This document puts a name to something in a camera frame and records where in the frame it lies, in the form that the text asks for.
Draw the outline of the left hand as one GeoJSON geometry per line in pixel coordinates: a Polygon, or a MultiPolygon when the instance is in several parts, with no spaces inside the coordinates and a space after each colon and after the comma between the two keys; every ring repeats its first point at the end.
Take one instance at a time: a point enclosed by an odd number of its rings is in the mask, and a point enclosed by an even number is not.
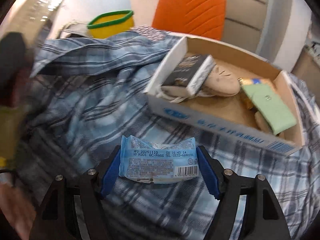
{"type": "Polygon", "coordinates": [[[1,211],[21,239],[29,239],[36,211],[17,187],[1,183],[1,211]]]}

